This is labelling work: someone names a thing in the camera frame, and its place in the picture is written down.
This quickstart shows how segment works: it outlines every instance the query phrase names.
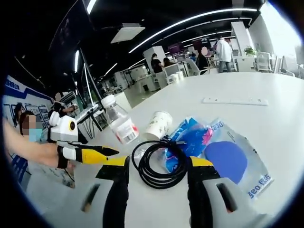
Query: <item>white pillar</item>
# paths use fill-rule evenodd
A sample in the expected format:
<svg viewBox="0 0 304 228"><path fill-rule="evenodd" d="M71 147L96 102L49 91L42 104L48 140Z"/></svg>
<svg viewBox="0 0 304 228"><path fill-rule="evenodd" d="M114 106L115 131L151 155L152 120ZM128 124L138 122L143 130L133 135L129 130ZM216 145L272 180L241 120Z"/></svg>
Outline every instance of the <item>white pillar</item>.
<svg viewBox="0 0 304 228"><path fill-rule="evenodd" d="M120 72L116 72L114 74L114 76L116 78L117 85L121 86L123 89L126 89L127 88L127 82L125 81L124 76L121 75Z"/></svg>
<svg viewBox="0 0 304 228"><path fill-rule="evenodd" d="M166 58L165 52L162 49L162 46L156 46L152 47L146 51L143 52L143 56L145 57L148 67L150 69L150 72L153 74L154 71L151 67L151 60L152 60L152 55L157 54L157 58L160 60L160 62L163 64L163 59Z"/></svg>
<svg viewBox="0 0 304 228"><path fill-rule="evenodd" d="M241 56L246 56L246 52L244 51L245 48L247 48L250 45L249 36L246 32L246 28L244 26L244 23L242 21L232 22L231 27L236 34L237 43L239 46L239 50L241 53Z"/></svg>

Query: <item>face mask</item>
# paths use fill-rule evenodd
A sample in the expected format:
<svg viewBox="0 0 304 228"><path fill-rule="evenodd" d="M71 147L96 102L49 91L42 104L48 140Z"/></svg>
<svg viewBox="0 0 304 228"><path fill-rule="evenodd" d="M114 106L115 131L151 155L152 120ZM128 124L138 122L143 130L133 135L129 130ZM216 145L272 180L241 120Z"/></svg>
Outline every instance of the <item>face mask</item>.
<svg viewBox="0 0 304 228"><path fill-rule="evenodd" d="M35 128L35 129L29 129L28 130L28 140L30 142L38 142L41 138L42 129Z"/></svg>

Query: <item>coiled black cable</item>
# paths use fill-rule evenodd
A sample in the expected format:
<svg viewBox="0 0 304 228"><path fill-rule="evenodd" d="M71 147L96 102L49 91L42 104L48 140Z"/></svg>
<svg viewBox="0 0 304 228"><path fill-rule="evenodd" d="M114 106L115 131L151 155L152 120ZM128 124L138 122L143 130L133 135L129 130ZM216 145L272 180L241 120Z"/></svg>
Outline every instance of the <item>coiled black cable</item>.
<svg viewBox="0 0 304 228"><path fill-rule="evenodd" d="M147 143L155 143L150 146L140 159L138 166L135 163L134 155L136 150ZM168 148L178 159L178 165L172 173L157 173L150 167L151 155L160 148ZM176 142L171 141L146 141L137 145L132 152L132 163L138 170L138 173L148 186L155 189L168 189L178 184L187 172L187 157L185 153L178 147Z"/></svg>

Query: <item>power strip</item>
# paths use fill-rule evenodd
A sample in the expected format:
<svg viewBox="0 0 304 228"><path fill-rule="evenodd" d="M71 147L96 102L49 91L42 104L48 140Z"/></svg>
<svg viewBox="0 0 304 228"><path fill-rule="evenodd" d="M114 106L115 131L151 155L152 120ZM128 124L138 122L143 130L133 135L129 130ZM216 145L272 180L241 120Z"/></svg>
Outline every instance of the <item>power strip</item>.
<svg viewBox="0 0 304 228"><path fill-rule="evenodd" d="M209 98L204 97L201 101L203 104L228 104L228 105L261 105L268 106L266 99L244 98L244 99L229 99L229 98Z"/></svg>

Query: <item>white table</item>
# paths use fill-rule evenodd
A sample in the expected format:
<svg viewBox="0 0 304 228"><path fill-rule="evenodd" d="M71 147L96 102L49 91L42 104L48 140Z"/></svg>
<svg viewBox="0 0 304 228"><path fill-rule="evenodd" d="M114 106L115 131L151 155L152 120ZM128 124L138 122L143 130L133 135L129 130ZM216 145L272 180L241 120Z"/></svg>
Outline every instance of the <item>white table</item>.
<svg viewBox="0 0 304 228"><path fill-rule="evenodd" d="M203 97L263 98L269 106L201 104ZM275 179L253 202L257 211L275 216L292 197L304 171L303 97L304 81L290 76L250 72L202 75L165 87L137 105L130 115L140 130L158 110L172 115L174 128L189 115L208 122L220 117L249 139ZM122 154L131 152L109 128L90 143L117 148ZM79 165L75 170L76 188L90 181L98 169ZM149 188L131 163L125 226L190 227L187 190L187 177L167 190Z"/></svg>

